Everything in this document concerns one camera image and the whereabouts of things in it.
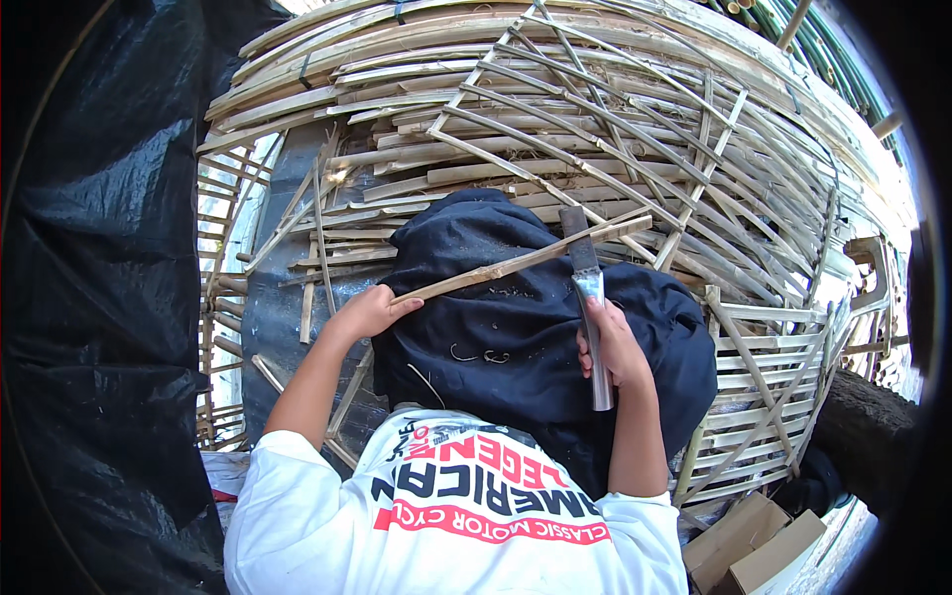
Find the black plastic sheet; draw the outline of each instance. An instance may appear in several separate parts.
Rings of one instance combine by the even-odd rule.
[[[461,190],[394,232],[390,243],[399,252],[382,283],[401,295],[558,240],[500,191]],[[591,410],[571,274],[565,256],[428,300],[373,339],[375,392],[388,395],[391,406],[445,404],[527,431],[591,498],[601,498],[615,411]],[[627,263],[604,275],[605,296],[621,305],[651,365],[670,459],[714,400],[714,342],[700,307],[670,275]]]
[[[4,413],[37,500],[109,593],[225,592],[194,446],[208,382],[194,149],[238,49],[287,16],[263,0],[115,3],[50,97],[10,199]]]

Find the right hand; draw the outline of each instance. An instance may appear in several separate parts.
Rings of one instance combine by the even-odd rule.
[[[635,335],[632,334],[625,314],[611,302],[605,301],[605,305],[602,306],[593,297],[585,302],[585,309],[588,311],[589,319],[598,325],[601,335],[602,363],[611,372],[612,383],[616,387],[621,387],[645,374],[650,375],[651,368],[645,353],[638,345]],[[592,358],[588,353],[588,341],[583,335],[581,325],[575,335],[575,341],[579,344],[582,375],[589,378],[592,373]]]

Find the bamboo bundle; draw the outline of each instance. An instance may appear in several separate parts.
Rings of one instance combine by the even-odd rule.
[[[368,144],[328,142],[246,273],[308,233],[291,283],[329,291],[343,269],[386,264],[389,234],[460,188],[497,188],[549,223],[581,205],[616,230],[599,236],[607,262],[668,271],[712,312],[719,393],[678,463],[678,504],[796,472],[840,361],[842,325],[815,309],[837,213],[879,224],[866,205],[888,203],[875,136],[782,52],[682,0],[663,14],[636,0],[337,0],[242,55],[200,154],[315,121]],[[376,185],[335,204],[358,172]]]

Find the wood shavings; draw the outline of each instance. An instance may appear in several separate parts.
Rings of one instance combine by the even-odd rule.
[[[443,398],[440,396],[440,393],[438,393],[436,388],[434,388],[433,385],[429,383],[429,380],[423,377],[423,374],[420,373],[420,370],[418,370],[413,364],[407,364],[407,367],[416,372],[417,376],[420,377],[420,380],[424,381],[429,389],[433,391],[433,394],[436,396],[436,398],[440,400],[440,405],[443,406],[443,409],[446,409],[446,403],[443,402]]]
[[[495,353],[495,351],[493,349],[487,349],[483,353],[483,359],[485,359],[487,362],[492,362],[493,364],[505,364],[506,362],[509,361],[508,353],[504,353],[500,357],[490,357],[489,356],[490,353]]]
[[[474,356],[472,356],[472,357],[459,357],[458,355],[456,355],[455,353],[453,353],[453,349],[454,349],[455,347],[456,347],[456,344],[455,344],[455,343],[454,343],[453,345],[449,346],[449,354],[452,355],[452,356],[453,356],[453,359],[456,360],[457,362],[471,362],[471,361],[473,361],[473,360],[478,360],[478,359],[479,359],[479,356],[478,356],[478,355],[474,355]]]

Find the left hand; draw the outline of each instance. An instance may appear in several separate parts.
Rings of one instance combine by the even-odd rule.
[[[335,335],[352,344],[364,337],[374,337],[413,310],[423,307],[423,300],[411,298],[396,306],[390,305],[393,289],[386,285],[373,285],[350,298],[344,307],[337,310],[325,329],[332,328]]]

